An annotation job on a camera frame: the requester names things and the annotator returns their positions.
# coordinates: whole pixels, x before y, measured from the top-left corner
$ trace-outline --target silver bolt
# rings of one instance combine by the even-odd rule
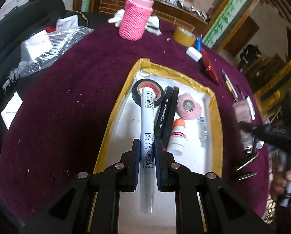
[[[208,173],[206,176],[209,179],[216,179],[216,174],[215,173]]]
[[[125,164],[124,163],[119,162],[119,163],[115,164],[115,168],[116,169],[122,169],[124,167],[125,167]]]
[[[87,176],[88,176],[88,173],[86,173],[86,172],[80,172],[80,173],[78,174],[78,177],[79,177],[79,178],[87,178]]]
[[[178,169],[180,167],[180,164],[179,163],[171,163],[170,166],[173,168],[173,169]]]

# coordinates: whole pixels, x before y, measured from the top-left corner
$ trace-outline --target white marker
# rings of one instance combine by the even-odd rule
[[[140,208],[143,213],[153,212],[154,203],[154,92],[145,87],[141,91],[140,135]]]

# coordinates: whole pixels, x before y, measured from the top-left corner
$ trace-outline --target pink bottle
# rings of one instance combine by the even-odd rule
[[[126,0],[119,35],[127,40],[141,39],[153,9],[153,0]]]

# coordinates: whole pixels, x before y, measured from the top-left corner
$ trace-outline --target blue marker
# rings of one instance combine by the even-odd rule
[[[202,35],[201,37],[196,38],[196,49],[201,52],[201,46],[202,46]]]

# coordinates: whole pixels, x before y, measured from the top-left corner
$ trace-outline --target maroon tablecloth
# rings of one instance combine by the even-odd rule
[[[259,123],[248,82],[218,54],[207,50],[221,83],[215,85],[201,65],[186,55],[186,48],[173,40],[174,26],[161,22],[160,28],[160,37],[145,32],[141,40],[132,42],[122,39],[114,25],[105,25],[74,45],[27,94],[0,155],[0,195],[21,220],[30,219],[77,173],[93,171],[113,105],[139,58],[178,70],[215,92],[224,137],[223,178],[257,214],[263,215],[268,152],[266,148],[260,150],[257,159],[240,172],[255,171],[256,176],[231,181],[233,168],[244,153],[233,99],[221,70],[252,97],[257,113],[254,123]]]

